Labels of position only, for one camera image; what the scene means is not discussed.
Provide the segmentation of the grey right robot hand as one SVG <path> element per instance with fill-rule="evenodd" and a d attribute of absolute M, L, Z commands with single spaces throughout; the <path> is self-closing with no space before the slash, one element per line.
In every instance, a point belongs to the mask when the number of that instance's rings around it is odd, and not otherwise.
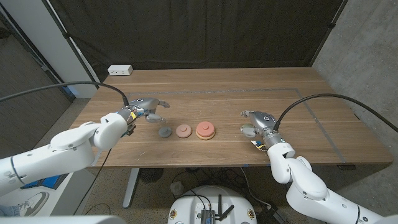
<path fill-rule="evenodd" d="M 247 138 L 254 138 L 259 134 L 263 138 L 264 143 L 258 144 L 254 142 L 254 144 L 261 146 L 261 150 L 269 149 L 275 144 L 284 142 L 282 136 L 274 130 L 276 120 L 273 115 L 249 110 L 242 111 L 241 115 L 249 118 L 251 122 L 251 124 L 244 124 L 240 127 L 241 133 Z"/>

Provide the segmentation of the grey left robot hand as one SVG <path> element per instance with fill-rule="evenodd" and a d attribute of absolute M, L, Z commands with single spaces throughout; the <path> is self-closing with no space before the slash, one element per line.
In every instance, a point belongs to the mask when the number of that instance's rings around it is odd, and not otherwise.
<path fill-rule="evenodd" d="M 132 123 L 137 118 L 145 118 L 149 123 L 166 123 L 166 119 L 156 114 L 158 106 L 169 108 L 170 105 L 157 98 L 139 98 L 129 102 L 129 105 L 118 111 L 127 122 Z"/>

